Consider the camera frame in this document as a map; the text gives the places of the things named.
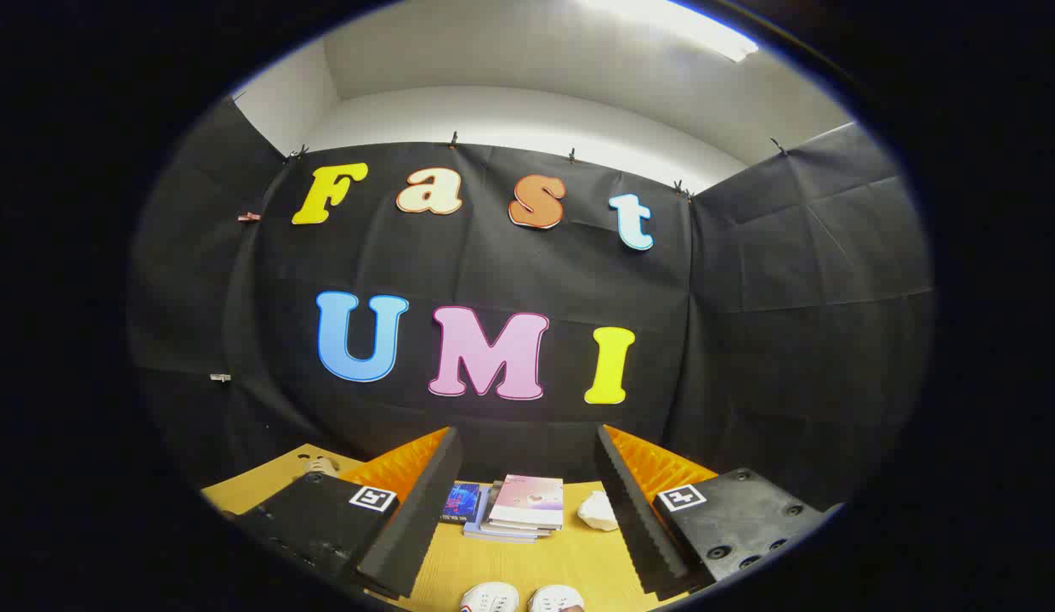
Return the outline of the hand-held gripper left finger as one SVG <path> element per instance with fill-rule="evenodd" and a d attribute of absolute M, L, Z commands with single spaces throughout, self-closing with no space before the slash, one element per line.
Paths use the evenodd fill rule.
<path fill-rule="evenodd" d="M 322 580 L 408 597 L 461 465 L 460 433 L 445 427 L 344 475 L 304 468 L 231 520 Z"/>

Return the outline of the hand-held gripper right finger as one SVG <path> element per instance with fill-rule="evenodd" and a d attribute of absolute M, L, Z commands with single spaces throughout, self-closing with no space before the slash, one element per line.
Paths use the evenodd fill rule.
<path fill-rule="evenodd" d="M 660 600 L 736 580 L 833 515 L 755 470 L 715 473 L 606 423 L 594 461 L 641 588 Z"/>

